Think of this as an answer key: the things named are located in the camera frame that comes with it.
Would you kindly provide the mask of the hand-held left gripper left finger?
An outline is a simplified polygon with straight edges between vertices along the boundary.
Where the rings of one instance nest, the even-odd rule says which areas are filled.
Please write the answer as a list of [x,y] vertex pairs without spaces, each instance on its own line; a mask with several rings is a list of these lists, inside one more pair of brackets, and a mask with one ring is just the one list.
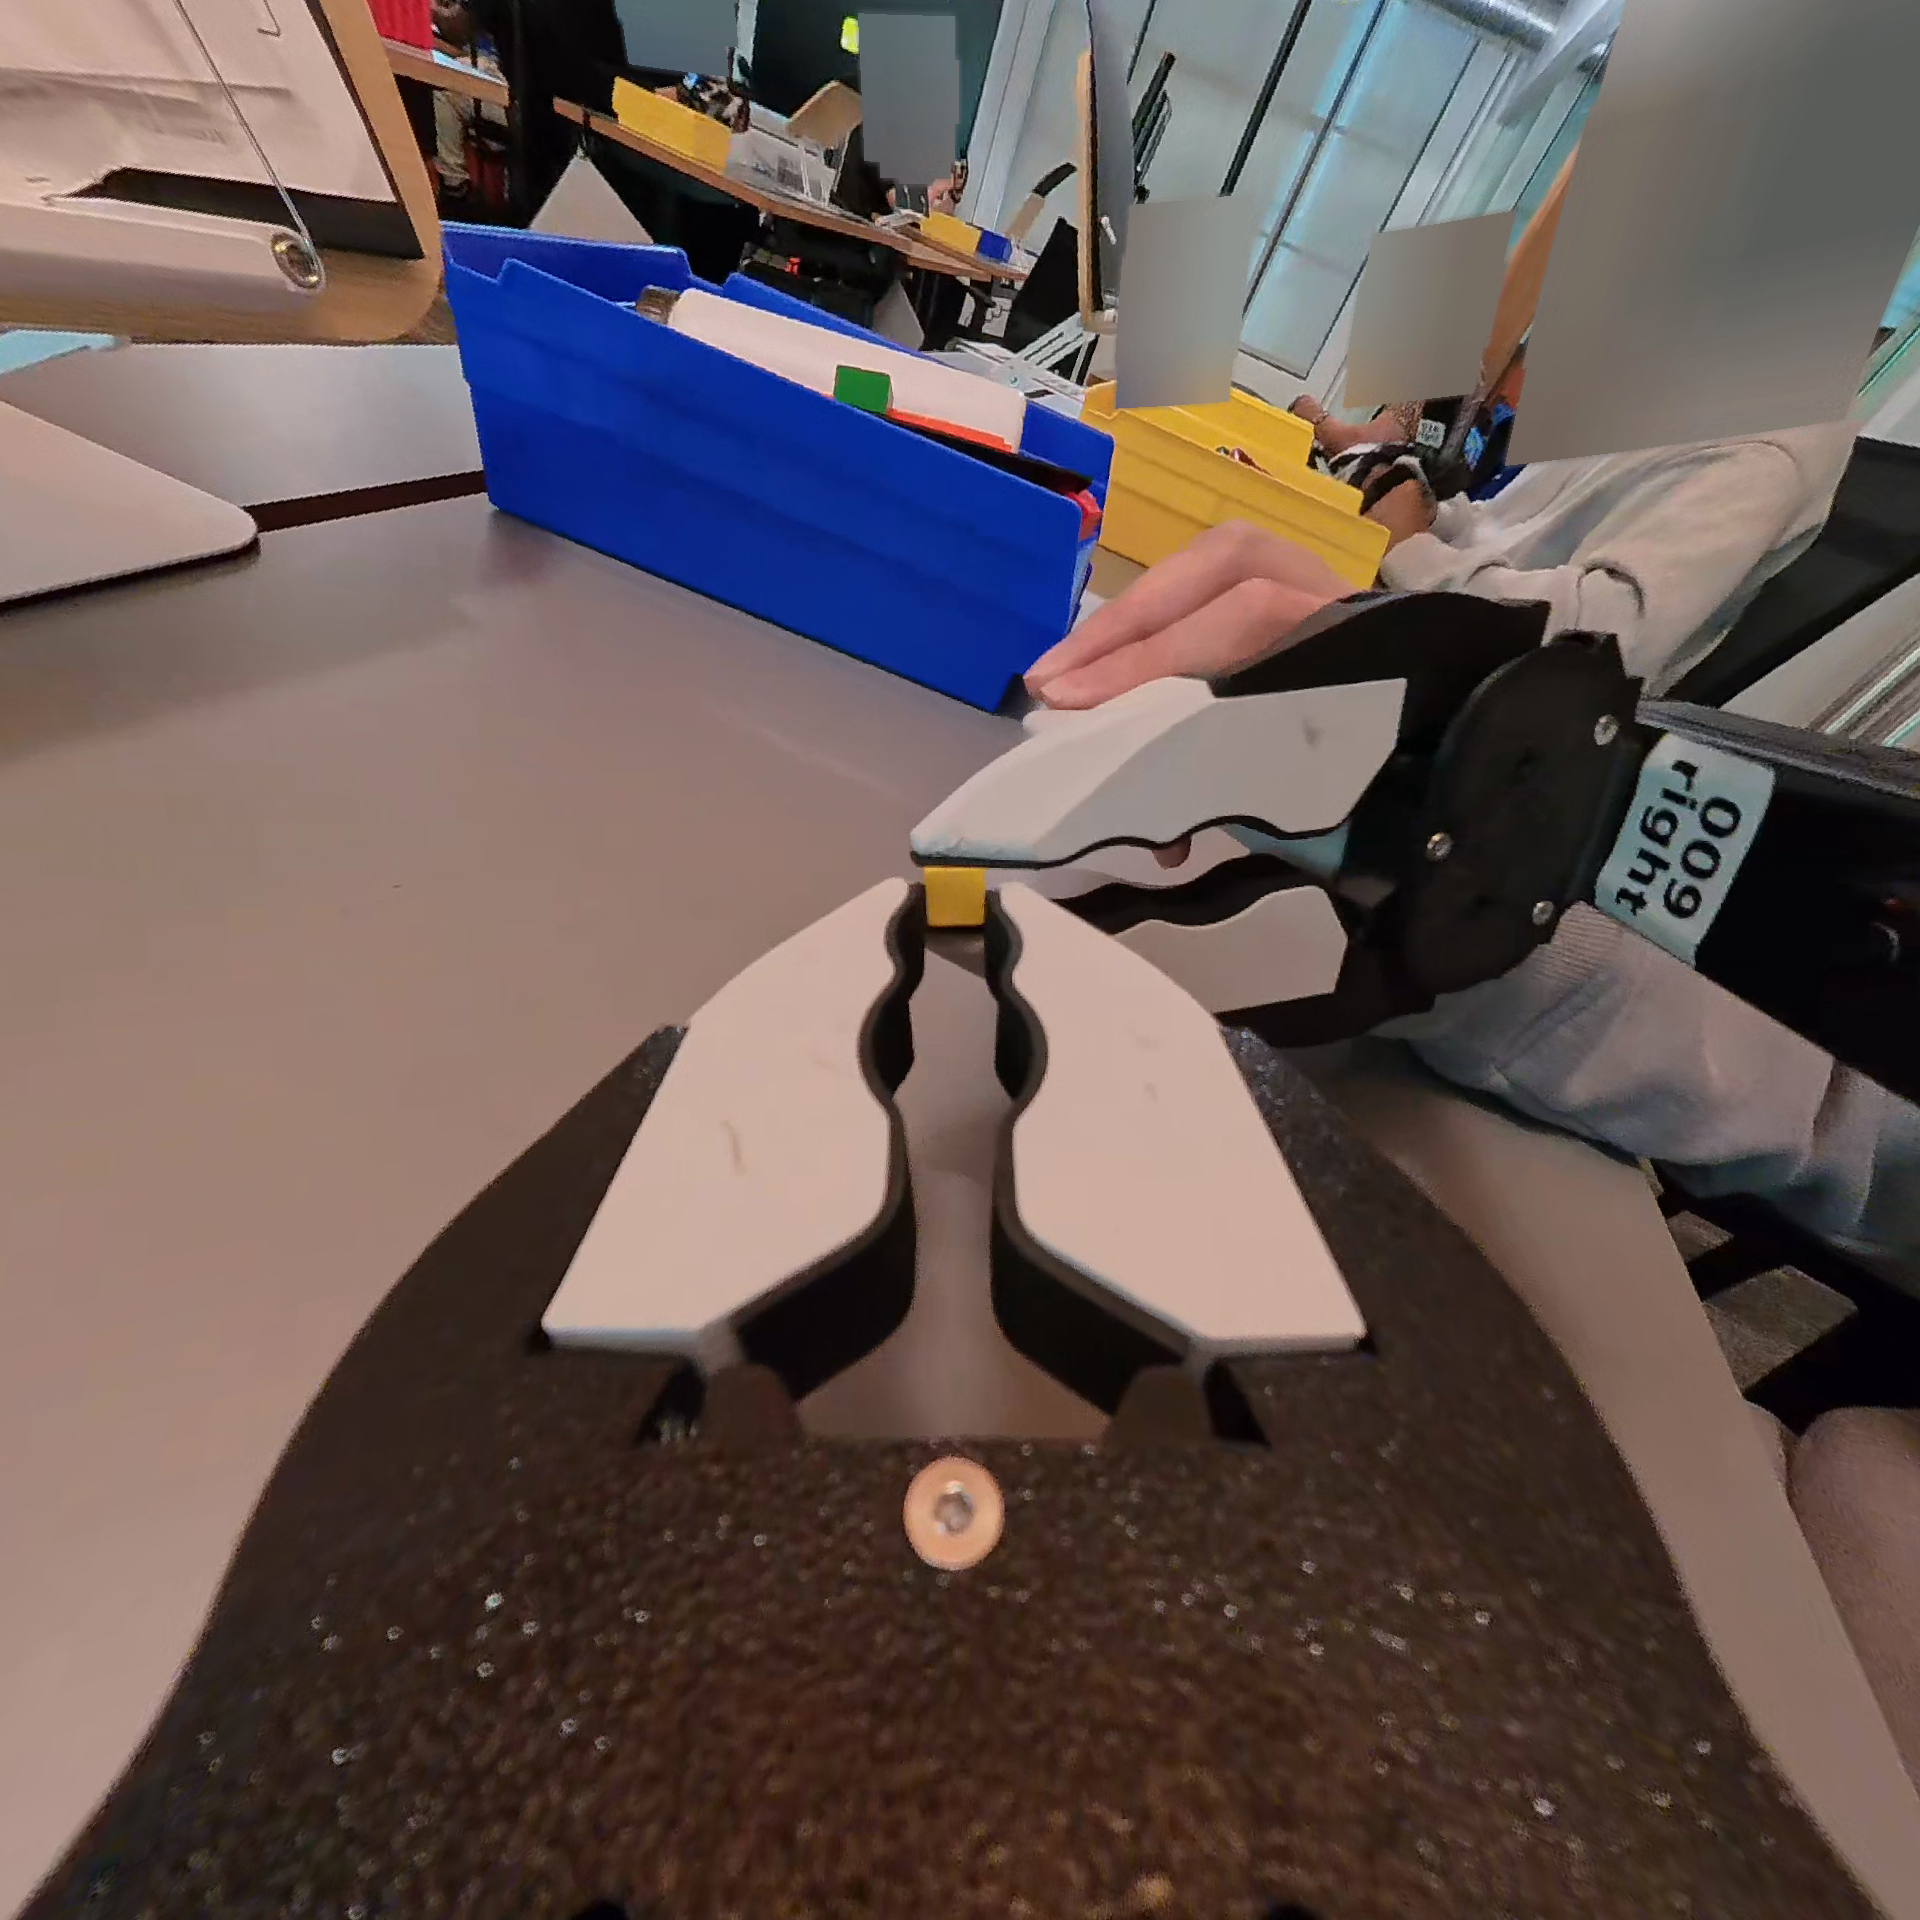
[[747,1353],[749,1330],[900,1197],[874,1021],[911,989],[915,889],[890,877],[692,1014],[543,1312],[555,1347]]

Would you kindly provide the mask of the background wooden desk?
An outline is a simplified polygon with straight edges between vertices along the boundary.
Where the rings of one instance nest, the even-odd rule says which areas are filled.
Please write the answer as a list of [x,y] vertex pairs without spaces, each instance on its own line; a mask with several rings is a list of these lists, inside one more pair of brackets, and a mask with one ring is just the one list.
[[768,218],[804,225],[816,232],[833,232],[868,249],[887,249],[887,254],[896,255],[912,271],[930,271],[936,275],[953,281],[985,281],[991,285],[1003,282],[1018,288],[1027,282],[1029,273],[1037,265],[1034,255],[1024,255],[1020,251],[1007,261],[985,258],[981,254],[967,254],[959,246],[946,246],[925,225],[890,227],[884,223],[863,221],[850,217],[842,207],[815,205],[804,199],[768,189],[756,179],[740,179],[727,175],[723,170],[716,170],[713,166],[703,163],[696,157],[664,146],[661,142],[647,134],[639,134],[625,127],[621,122],[618,122],[616,115],[585,109],[563,97],[553,103],[553,109],[560,118],[577,125],[577,130],[581,130],[585,136],[599,136],[604,142],[616,143],[625,153],[634,153],[657,163],[664,163],[685,185],[708,187],[712,191],[719,191],[730,200],[756,207],[756,213],[765,215]]

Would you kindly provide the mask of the white tube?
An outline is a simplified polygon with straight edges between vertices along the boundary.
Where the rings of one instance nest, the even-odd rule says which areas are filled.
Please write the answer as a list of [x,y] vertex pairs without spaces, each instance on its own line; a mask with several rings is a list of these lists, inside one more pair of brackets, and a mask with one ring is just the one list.
[[1023,450],[1024,394],[930,354],[703,290],[647,290],[635,302],[635,311],[697,344],[826,397],[833,394],[833,369],[840,365],[883,369],[895,378],[895,409],[983,427],[1015,442],[1018,453]]

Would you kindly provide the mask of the person's right hand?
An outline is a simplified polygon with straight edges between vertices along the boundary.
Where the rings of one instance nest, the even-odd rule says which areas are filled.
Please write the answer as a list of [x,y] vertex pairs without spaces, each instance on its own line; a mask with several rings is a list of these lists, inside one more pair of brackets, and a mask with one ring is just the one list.
[[1305,545],[1229,521],[1082,617],[1027,669],[1024,690],[1053,710],[1089,710],[1152,681],[1218,681],[1352,594]]

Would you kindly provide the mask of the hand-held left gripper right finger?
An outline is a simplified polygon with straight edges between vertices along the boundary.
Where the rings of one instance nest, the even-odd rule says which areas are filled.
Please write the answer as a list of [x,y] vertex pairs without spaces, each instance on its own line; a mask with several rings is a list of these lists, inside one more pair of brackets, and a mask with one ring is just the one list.
[[1037,1035],[1015,1226],[1188,1362],[1355,1350],[1361,1306],[1212,1013],[1024,881],[994,910],[1002,1008]]

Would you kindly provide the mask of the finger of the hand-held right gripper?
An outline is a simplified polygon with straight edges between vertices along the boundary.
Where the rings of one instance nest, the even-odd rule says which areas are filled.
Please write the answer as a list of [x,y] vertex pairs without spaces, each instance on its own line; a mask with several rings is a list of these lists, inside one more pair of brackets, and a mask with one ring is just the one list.
[[1108,880],[1058,904],[1217,1017],[1332,994],[1349,950],[1332,896],[1304,872]]
[[1404,701],[1404,679],[1241,695],[1162,679],[1097,707],[1034,713],[907,845],[922,866],[1048,869],[1215,824],[1330,831],[1393,759]]

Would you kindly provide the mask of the wooden board stand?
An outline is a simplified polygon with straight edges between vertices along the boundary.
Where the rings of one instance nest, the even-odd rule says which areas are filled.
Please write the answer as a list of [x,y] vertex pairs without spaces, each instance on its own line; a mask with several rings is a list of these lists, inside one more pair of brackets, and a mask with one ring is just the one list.
[[1128,45],[1104,1],[1074,5],[1089,34],[1074,69],[1074,282],[1085,335],[1114,334],[1120,262],[1137,205],[1137,125]]

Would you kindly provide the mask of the blue plastic bin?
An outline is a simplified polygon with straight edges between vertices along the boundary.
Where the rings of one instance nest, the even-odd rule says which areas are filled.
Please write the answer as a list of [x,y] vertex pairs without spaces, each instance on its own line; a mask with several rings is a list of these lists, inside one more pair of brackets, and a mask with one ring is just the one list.
[[1002,707],[1082,610],[1114,439],[1027,399],[1015,455],[925,439],[644,320],[647,290],[703,290],[881,335],[672,246],[444,227],[487,493],[547,533]]

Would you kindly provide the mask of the person's leg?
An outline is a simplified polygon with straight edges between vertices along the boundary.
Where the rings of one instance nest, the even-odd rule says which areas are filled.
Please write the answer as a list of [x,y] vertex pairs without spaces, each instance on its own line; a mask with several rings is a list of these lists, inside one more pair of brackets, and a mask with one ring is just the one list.
[[1915,1407],[1819,1415],[1792,1449],[1789,1504],[1883,1714],[1915,1721]]

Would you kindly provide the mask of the printed instruction sheets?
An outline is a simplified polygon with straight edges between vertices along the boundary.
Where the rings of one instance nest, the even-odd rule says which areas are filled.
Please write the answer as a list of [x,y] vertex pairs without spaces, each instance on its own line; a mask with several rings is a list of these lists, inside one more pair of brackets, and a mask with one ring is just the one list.
[[320,5],[5,1],[5,200],[114,175],[396,199]]

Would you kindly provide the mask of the large yellow plastic bin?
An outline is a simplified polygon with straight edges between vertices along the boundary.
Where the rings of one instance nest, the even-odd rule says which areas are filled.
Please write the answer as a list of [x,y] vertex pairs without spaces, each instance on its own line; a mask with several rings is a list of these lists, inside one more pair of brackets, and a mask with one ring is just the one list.
[[1116,384],[1085,387],[1082,419],[1111,437],[1100,545],[1152,566],[1201,533],[1243,521],[1371,587],[1387,529],[1361,490],[1312,462],[1312,425],[1252,392],[1197,406],[1120,409]]

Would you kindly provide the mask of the grey desk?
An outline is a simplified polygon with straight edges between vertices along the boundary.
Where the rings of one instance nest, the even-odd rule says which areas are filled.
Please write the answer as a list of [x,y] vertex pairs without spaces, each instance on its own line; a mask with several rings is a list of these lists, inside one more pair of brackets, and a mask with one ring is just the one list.
[[808,1397],[540,1313],[749,959],[999,717],[410,482],[451,350],[125,347],[32,419],[379,511],[5,611],[5,1914],[1915,1914],[1915,1786],[1649,1179],[1240,1041],[1377,1323],[1120,1415],[922,1270]]

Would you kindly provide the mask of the person's right forearm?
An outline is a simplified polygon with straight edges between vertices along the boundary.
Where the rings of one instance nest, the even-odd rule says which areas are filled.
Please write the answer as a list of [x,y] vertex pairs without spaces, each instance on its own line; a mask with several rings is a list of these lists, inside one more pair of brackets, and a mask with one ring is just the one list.
[[1578,904],[1513,973],[1385,1027],[1448,1081],[1762,1200],[1915,1289],[1917,1111]]

